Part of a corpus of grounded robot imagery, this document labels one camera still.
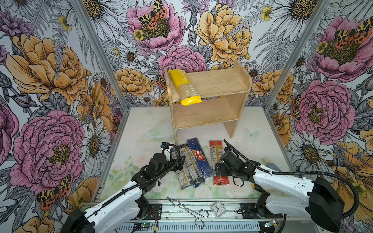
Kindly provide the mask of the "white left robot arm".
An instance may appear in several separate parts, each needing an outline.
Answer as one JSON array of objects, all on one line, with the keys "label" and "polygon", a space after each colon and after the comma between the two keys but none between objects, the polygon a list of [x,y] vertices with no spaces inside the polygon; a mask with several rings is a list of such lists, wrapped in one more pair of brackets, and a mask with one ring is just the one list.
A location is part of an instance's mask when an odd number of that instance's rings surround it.
[{"label": "white left robot arm", "polygon": [[171,155],[168,161],[164,153],[154,154],[149,164],[142,167],[120,191],[85,211],[73,211],[61,232],[109,233],[126,221],[143,218],[149,208],[144,195],[167,173],[183,168],[185,156],[178,152],[174,155],[176,157]]}]

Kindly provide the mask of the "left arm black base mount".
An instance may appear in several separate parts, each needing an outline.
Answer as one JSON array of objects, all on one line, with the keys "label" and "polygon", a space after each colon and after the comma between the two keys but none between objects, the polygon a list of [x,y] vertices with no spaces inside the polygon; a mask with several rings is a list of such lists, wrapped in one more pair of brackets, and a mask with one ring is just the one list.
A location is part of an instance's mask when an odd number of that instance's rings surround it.
[{"label": "left arm black base mount", "polygon": [[162,216],[162,204],[151,203],[140,208],[136,220],[160,220]]}]

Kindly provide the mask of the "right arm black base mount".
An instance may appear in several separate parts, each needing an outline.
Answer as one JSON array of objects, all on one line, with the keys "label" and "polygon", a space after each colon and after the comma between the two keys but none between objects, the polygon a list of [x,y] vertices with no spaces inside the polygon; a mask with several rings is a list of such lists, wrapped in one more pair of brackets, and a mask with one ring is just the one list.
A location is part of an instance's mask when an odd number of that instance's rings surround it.
[{"label": "right arm black base mount", "polygon": [[255,203],[241,203],[238,210],[243,219],[271,218],[282,219],[282,214],[273,214],[265,206],[257,207]]}]

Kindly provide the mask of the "red spaghetti bag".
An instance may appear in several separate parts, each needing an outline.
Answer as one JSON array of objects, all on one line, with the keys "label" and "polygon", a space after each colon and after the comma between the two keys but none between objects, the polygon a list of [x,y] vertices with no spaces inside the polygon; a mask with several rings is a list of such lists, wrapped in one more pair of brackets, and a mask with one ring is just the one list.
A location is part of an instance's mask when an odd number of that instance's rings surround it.
[{"label": "red spaghetti bag", "polygon": [[222,141],[210,141],[210,157],[211,157],[211,168],[213,172],[213,184],[214,185],[229,185],[228,177],[221,175],[221,164],[220,156],[224,154]]}]

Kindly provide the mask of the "blue Barilla spaghetti box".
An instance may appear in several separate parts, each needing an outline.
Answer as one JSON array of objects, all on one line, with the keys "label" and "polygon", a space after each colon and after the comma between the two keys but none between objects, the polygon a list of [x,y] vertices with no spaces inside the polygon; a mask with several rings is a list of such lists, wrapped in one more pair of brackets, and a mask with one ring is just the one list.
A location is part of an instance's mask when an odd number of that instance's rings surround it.
[{"label": "blue Barilla spaghetti box", "polygon": [[209,165],[206,155],[197,138],[192,138],[187,141],[189,148],[191,149],[199,171],[204,179],[207,179],[213,175],[211,166]]}]

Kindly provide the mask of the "yellow spaghetti bag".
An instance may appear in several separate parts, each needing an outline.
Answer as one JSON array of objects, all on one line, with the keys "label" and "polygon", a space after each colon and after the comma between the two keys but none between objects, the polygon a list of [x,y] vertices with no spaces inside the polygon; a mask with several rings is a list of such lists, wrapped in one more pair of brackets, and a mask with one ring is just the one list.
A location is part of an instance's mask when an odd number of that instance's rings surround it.
[{"label": "yellow spaghetti bag", "polygon": [[184,70],[169,70],[169,74],[180,97],[180,103],[183,106],[202,102],[201,96],[197,93]]}]

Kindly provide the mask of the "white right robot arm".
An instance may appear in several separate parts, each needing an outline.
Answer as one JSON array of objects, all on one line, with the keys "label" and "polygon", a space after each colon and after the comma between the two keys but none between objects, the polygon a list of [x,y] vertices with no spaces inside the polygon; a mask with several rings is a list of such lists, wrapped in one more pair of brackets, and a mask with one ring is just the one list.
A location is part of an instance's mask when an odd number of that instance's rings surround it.
[{"label": "white right robot arm", "polygon": [[242,161],[232,151],[225,152],[215,165],[223,177],[250,182],[260,193],[254,206],[245,209],[262,218],[297,216],[312,220],[321,228],[337,233],[341,228],[344,201],[330,183],[292,175],[278,175],[275,170],[252,161]]}]

